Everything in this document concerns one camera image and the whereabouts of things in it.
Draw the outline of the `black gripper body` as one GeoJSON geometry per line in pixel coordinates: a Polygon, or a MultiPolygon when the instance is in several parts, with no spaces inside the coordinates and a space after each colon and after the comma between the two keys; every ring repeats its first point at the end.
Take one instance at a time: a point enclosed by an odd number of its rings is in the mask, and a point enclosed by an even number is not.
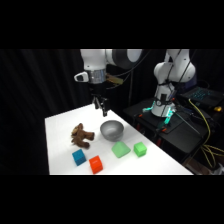
{"type": "Polygon", "coordinates": [[[106,96],[106,83],[99,83],[99,84],[89,84],[90,93],[93,96],[100,96],[105,97],[106,96]]]}

